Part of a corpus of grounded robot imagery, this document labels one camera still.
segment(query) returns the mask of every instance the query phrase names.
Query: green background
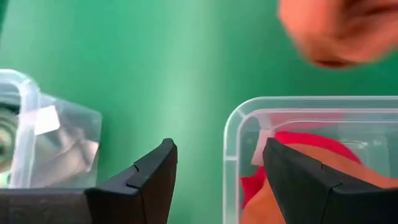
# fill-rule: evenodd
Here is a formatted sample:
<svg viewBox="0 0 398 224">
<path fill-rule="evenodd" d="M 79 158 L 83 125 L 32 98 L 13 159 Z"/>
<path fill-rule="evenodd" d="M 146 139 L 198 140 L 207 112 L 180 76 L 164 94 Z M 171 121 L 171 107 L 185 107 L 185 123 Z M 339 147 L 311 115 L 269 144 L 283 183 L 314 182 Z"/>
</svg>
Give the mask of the green background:
<svg viewBox="0 0 398 224">
<path fill-rule="evenodd" d="M 103 114 L 100 181 L 174 138 L 169 223 L 217 224 L 223 128 L 240 103 L 398 94 L 398 57 L 348 72 L 313 68 L 285 36 L 276 8 L 276 0 L 10 1 L 0 67 Z"/>
</svg>

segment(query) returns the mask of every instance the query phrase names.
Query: transparent plastic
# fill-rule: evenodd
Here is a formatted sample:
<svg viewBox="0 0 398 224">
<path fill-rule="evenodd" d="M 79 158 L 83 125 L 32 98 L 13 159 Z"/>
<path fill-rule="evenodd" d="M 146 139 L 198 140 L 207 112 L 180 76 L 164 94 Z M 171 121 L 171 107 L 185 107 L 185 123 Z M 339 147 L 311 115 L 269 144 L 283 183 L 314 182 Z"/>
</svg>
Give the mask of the transparent plastic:
<svg viewBox="0 0 398 224">
<path fill-rule="evenodd" d="M 223 223 L 239 223 L 240 177 L 253 175 L 264 133 L 315 133 L 348 146 L 376 172 L 398 178 L 398 96 L 259 97 L 239 105 L 224 129 Z"/>
<path fill-rule="evenodd" d="M 0 104 L 18 114 L 9 188 L 95 185 L 98 112 L 41 93 L 14 70 L 0 70 Z"/>
</svg>

